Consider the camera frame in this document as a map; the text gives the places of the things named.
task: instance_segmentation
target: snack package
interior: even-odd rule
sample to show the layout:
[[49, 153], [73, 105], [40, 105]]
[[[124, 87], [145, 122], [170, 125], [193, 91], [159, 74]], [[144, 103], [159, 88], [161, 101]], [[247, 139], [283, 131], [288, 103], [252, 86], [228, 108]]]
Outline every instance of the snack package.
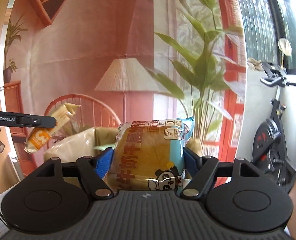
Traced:
[[27, 153], [35, 153], [43, 147], [47, 141], [54, 135], [64, 124], [76, 114], [78, 105], [64, 103], [49, 116], [56, 118], [56, 126], [54, 128], [35, 128], [30, 134], [26, 142], [25, 151]]
[[184, 180], [182, 149], [193, 128], [193, 117], [122, 124], [104, 180], [114, 192], [117, 189], [181, 191], [188, 183]]

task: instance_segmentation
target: chair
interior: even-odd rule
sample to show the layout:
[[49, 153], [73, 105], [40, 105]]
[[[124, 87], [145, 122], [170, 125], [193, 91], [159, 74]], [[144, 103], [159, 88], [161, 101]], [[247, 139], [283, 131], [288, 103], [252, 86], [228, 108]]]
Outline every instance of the chair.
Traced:
[[[45, 115], [49, 115], [51, 111], [64, 103], [80, 105], [72, 120], [83, 126], [118, 127], [121, 124], [116, 113], [108, 105], [98, 99], [82, 94], [70, 94], [55, 99], [47, 107]], [[47, 142], [47, 149], [53, 144], [52, 141], [49, 140]]]

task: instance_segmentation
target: lampshade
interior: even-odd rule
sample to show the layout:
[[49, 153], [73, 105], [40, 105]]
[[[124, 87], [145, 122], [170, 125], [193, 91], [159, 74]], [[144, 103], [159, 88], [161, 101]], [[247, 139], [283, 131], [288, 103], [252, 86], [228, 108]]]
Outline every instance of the lampshade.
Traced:
[[151, 91], [162, 88], [149, 75], [136, 58], [115, 59], [103, 75], [95, 90], [99, 91]]

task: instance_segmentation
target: metal screw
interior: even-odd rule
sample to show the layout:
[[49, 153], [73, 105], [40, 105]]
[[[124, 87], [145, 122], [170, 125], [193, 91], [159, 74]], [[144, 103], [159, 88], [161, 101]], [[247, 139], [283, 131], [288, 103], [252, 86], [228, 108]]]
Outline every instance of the metal screw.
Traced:
[[187, 197], [195, 197], [199, 195], [199, 191], [194, 188], [188, 188], [183, 191], [183, 194]]
[[97, 189], [95, 193], [99, 197], [109, 197], [112, 194], [112, 192], [106, 188]]

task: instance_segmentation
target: potted plant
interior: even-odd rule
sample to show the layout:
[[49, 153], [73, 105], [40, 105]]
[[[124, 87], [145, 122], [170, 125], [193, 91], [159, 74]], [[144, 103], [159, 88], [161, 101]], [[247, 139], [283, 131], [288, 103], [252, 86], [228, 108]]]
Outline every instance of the potted plant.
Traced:
[[20, 16], [19, 20], [16, 22], [16, 24], [12, 24], [11, 20], [9, 20], [8, 23], [8, 29], [6, 34], [6, 42], [5, 42], [5, 57], [4, 57], [4, 84], [9, 83], [11, 80], [11, 74], [17, 70], [16, 62], [13, 58], [9, 60], [9, 64], [7, 64], [7, 54], [9, 51], [9, 48], [11, 44], [14, 42], [14, 40], [21, 41], [21, 35], [19, 35], [20, 32], [27, 31], [28, 29], [23, 29], [21, 26], [24, 23], [19, 24], [19, 21], [23, 15]]
[[[236, 65], [237, 63], [222, 53], [216, 52], [214, 48], [224, 36], [237, 44], [235, 37], [242, 35], [243, 30], [238, 27], [223, 30], [216, 26], [215, 18], [218, 15], [215, 15], [214, 11], [218, 0], [198, 0], [201, 3], [200, 6], [203, 5], [212, 16], [213, 25], [210, 28], [204, 27], [202, 20], [197, 19], [185, 0], [178, 1], [181, 6], [177, 10], [191, 23], [203, 41], [203, 48], [199, 50], [201, 53], [197, 53], [199, 48], [186, 48], [170, 36], [162, 33], [155, 34], [180, 54], [182, 60], [171, 60], [171, 63], [181, 78], [188, 83], [189, 94], [184, 93], [182, 88], [162, 72], [148, 68], [147, 71], [168, 90], [172, 97], [180, 101], [187, 117], [195, 116], [195, 129], [187, 146], [202, 156], [207, 134], [219, 129], [223, 116], [232, 120], [223, 107], [214, 103], [214, 98], [225, 90], [232, 90], [238, 95], [244, 94], [245, 90], [238, 82], [227, 82], [224, 79], [225, 62], [229, 61]], [[187, 101], [192, 105], [191, 114], [188, 113], [189, 109], [184, 103]]]

